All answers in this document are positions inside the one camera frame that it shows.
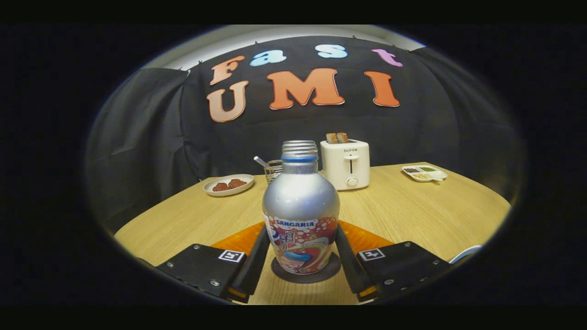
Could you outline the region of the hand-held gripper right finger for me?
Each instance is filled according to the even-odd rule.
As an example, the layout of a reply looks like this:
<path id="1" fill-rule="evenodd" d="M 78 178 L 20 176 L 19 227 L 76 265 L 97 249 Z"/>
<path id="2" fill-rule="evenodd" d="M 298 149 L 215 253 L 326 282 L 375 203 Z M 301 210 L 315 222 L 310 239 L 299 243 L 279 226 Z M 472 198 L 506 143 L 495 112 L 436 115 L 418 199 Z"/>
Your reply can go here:
<path id="1" fill-rule="evenodd" d="M 335 242 L 344 275 L 359 302 L 395 299 L 452 268 L 415 242 L 390 242 L 346 221 L 339 221 Z"/>

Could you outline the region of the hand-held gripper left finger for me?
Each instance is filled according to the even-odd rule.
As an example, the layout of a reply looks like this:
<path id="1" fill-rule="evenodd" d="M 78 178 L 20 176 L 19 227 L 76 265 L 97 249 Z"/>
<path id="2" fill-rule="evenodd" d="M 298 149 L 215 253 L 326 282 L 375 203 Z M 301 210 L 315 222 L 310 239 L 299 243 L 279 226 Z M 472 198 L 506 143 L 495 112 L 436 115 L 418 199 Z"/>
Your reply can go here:
<path id="1" fill-rule="evenodd" d="M 156 268 L 208 295 L 247 303 L 257 288 L 270 238 L 264 223 L 206 246 L 194 243 Z"/>

